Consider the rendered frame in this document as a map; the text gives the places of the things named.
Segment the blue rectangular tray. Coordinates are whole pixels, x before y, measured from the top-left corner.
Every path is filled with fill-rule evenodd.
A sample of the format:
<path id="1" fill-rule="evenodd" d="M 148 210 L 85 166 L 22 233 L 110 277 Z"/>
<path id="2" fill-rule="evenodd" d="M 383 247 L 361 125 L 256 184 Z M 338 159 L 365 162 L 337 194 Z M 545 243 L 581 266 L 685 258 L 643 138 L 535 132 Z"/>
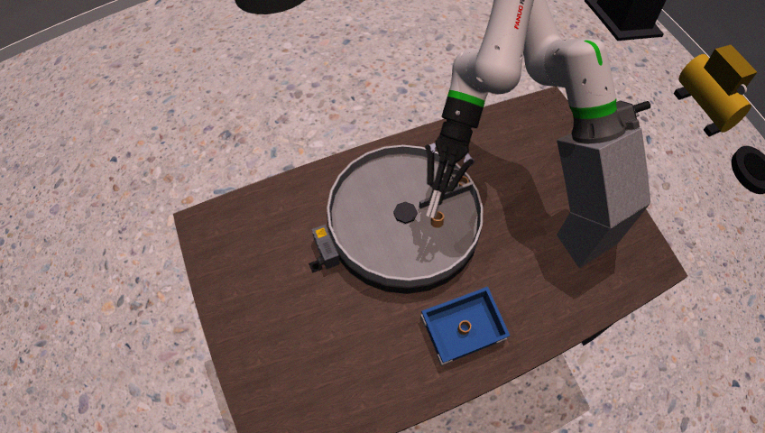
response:
<path id="1" fill-rule="evenodd" d="M 500 344 L 507 337 L 507 327 L 500 311 L 491 292 L 485 288 L 424 309 L 421 313 L 420 318 L 430 332 L 440 366 L 490 345 Z M 466 335 L 461 335 L 457 328 L 464 320 L 471 323 L 471 329 Z"/>

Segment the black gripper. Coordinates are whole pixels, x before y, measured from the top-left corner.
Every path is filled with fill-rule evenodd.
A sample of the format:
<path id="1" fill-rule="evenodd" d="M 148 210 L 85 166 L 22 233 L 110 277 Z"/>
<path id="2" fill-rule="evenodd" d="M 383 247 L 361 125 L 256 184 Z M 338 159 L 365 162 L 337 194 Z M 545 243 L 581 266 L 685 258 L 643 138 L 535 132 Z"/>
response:
<path id="1" fill-rule="evenodd" d="M 451 192 L 455 189 L 458 182 L 462 179 L 467 169 L 475 163 L 475 160 L 469 155 L 469 143 L 471 140 L 473 130 L 465 128 L 457 124 L 451 124 L 444 122 L 441 128 L 440 135 L 435 143 L 426 145 L 425 149 L 428 155 L 427 165 L 427 184 L 432 187 L 431 196 L 429 199 L 429 209 L 426 214 L 428 217 L 436 217 L 439 205 L 442 204 L 444 195 L 446 192 Z M 450 139 L 452 138 L 452 139 Z M 438 150 L 439 165 L 434 181 L 434 152 Z M 461 159 L 464 159 L 464 164 L 448 186 L 453 169 L 456 163 Z M 447 170 L 444 170 L 447 164 Z M 442 180 L 443 178 L 443 180 Z M 442 181 L 442 183 L 441 183 Z M 441 186 L 440 186 L 441 184 Z M 440 187 L 440 189 L 439 189 Z"/>

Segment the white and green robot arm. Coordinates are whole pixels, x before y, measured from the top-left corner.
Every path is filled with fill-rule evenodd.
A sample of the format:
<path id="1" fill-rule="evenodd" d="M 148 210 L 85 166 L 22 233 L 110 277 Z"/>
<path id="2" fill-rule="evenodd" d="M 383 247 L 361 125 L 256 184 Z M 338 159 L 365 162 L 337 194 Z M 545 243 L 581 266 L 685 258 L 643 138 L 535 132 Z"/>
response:
<path id="1" fill-rule="evenodd" d="M 639 128 L 638 112 L 650 109 L 649 101 L 616 102 L 605 45 L 562 40 L 546 0 L 493 0 L 480 50 L 462 51 L 454 60 L 442 118 L 477 128 L 488 92 L 505 94 L 518 85 L 523 56 L 533 80 L 566 89 L 575 142 L 617 139 Z"/>

